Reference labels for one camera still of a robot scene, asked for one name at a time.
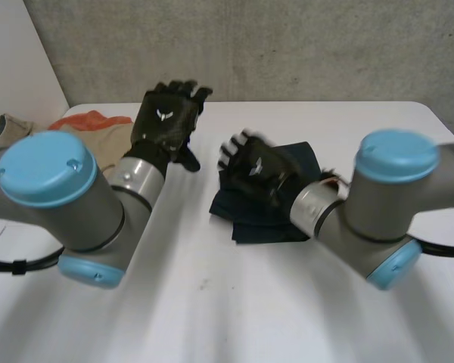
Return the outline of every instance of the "silver metal ring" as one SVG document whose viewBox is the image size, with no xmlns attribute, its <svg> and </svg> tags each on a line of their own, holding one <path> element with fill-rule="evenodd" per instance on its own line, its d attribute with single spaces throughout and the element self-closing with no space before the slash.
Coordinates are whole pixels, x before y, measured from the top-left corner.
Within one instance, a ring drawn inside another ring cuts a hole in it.
<svg viewBox="0 0 454 363">
<path fill-rule="evenodd" d="M 306 186 L 294 200 L 289 219 L 301 231 L 313 237 L 323 212 L 339 200 L 337 192 L 321 182 Z"/>
<path fill-rule="evenodd" d="M 122 158 L 107 180 L 111 186 L 137 193 L 145 198 L 152 208 L 165 184 L 165 178 L 157 168 L 136 157 Z"/>
</svg>

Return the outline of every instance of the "light blue joint cap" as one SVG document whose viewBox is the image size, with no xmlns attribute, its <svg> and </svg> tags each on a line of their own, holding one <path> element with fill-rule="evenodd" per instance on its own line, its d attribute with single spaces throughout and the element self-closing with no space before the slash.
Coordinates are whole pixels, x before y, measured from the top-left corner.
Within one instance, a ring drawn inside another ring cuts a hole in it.
<svg viewBox="0 0 454 363">
<path fill-rule="evenodd" d="M 68 278 L 103 289 L 117 287 L 125 274 L 119 268 L 64 255 L 59 257 L 58 268 Z"/>
<path fill-rule="evenodd" d="M 381 130 L 362 140 L 355 163 L 358 172 L 376 182 L 409 183 L 436 169 L 439 148 L 415 132 Z"/>
<path fill-rule="evenodd" d="M 407 275 L 417 262 L 421 253 L 422 248 L 420 245 L 415 240 L 411 240 L 383 261 L 367 277 L 367 281 L 375 285 L 379 290 L 389 290 Z"/>
<path fill-rule="evenodd" d="M 76 136 L 40 132 L 5 151 L 0 159 L 0 188 L 15 203 L 52 208 L 87 192 L 97 173 L 95 158 Z"/>
</svg>

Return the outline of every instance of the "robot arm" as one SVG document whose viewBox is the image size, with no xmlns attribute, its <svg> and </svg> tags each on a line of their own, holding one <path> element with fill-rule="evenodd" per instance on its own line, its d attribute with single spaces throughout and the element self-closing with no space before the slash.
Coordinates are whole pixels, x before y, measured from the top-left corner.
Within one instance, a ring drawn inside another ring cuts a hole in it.
<svg viewBox="0 0 454 363">
<path fill-rule="evenodd" d="M 212 92 L 160 83 L 146 93 L 132 148 L 107 181 L 74 136 L 43 132 L 0 150 L 0 218 L 39 225 L 64 245 L 63 275 L 104 288 L 124 276 L 165 182 L 170 162 L 200 164 L 190 134 Z"/>
<path fill-rule="evenodd" d="M 421 255 L 419 241 L 407 235 L 414 215 L 454 206 L 454 144 L 436 146 L 411 132 L 374 132 L 360 146 L 342 200 L 323 181 L 304 181 L 288 157 L 262 139 L 243 136 L 232 139 L 235 152 L 223 147 L 219 162 L 239 189 L 279 205 L 294 225 L 381 290 Z M 252 178 L 249 170 L 259 158 L 263 170 Z"/>
</svg>

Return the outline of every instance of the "orange cloth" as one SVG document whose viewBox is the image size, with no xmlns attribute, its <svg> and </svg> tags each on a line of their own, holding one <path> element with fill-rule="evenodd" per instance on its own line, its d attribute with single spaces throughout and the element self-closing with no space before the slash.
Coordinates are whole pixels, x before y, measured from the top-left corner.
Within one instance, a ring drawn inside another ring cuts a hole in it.
<svg viewBox="0 0 454 363">
<path fill-rule="evenodd" d="M 59 119 L 48 127 L 49 130 L 59 130 L 64 125 L 69 125 L 77 131 L 96 131 L 106 129 L 114 125 L 125 125 L 131 123 L 131 118 L 125 116 L 106 117 L 98 111 L 78 113 Z"/>
</svg>

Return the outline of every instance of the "black cable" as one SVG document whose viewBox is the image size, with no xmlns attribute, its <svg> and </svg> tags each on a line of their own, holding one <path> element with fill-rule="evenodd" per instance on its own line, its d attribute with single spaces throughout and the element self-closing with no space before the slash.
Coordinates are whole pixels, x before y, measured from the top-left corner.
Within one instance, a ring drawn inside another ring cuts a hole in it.
<svg viewBox="0 0 454 363">
<path fill-rule="evenodd" d="M 26 261 L 25 259 L 15 260 L 13 262 L 0 261 L 0 272 L 10 272 L 13 275 L 25 275 L 28 271 L 38 271 L 53 267 L 57 265 L 59 256 L 63 251 L 64 248 L 62 247 L 46 257 L 32 261 Z"/>
<path fill-rule="evenodd" d="M 451 257 L 454 258 L 454 246 L 445 246 L 443 244 L 433 244 L 426 240 L 414 237 L 422 248 L 422 253 L 426 255 Z"/>
</svg>

